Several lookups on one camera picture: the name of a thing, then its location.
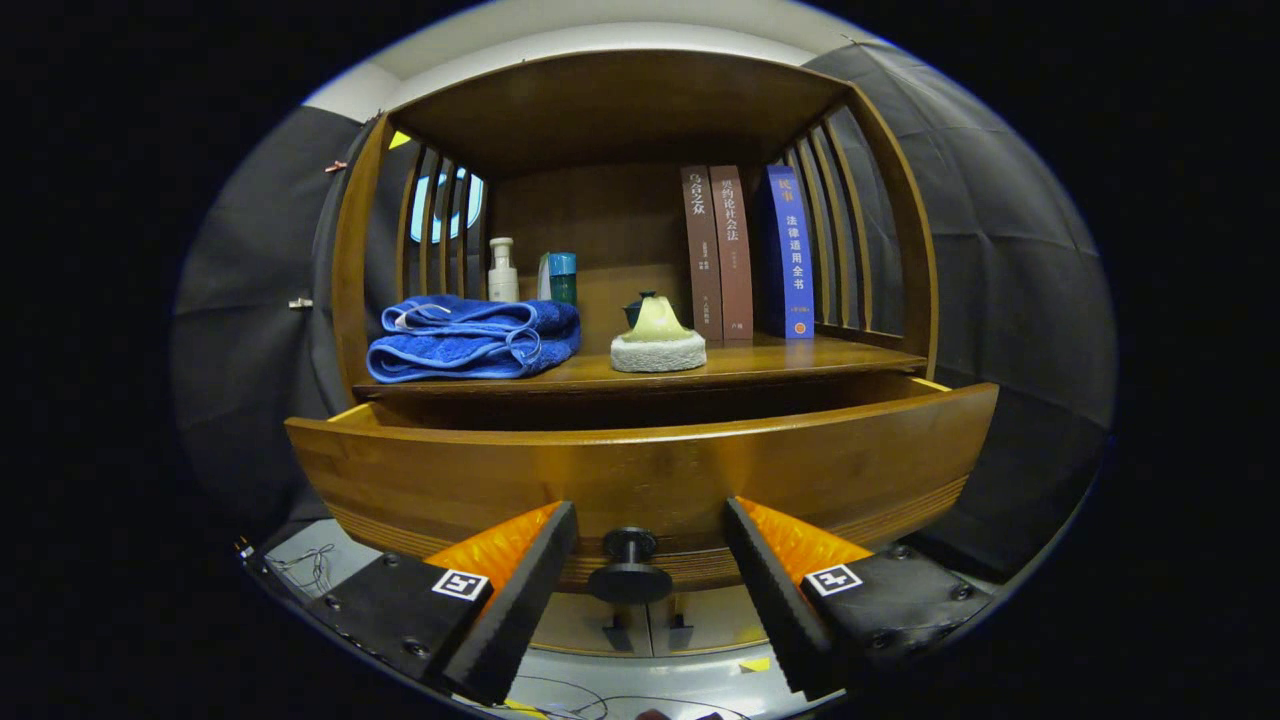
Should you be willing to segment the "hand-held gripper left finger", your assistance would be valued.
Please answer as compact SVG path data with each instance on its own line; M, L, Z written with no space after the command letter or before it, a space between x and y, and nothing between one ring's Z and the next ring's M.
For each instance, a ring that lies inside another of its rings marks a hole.
M308 603L308 615L393 671L502 705L577 542L558 501L428 559L384 553Z

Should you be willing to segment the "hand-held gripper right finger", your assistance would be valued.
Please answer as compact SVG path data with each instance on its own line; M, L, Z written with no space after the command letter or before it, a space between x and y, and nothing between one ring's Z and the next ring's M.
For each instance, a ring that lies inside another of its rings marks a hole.
M809 700L920 666L993 602L913 547L867 550L741 496L723 532L790 689Z

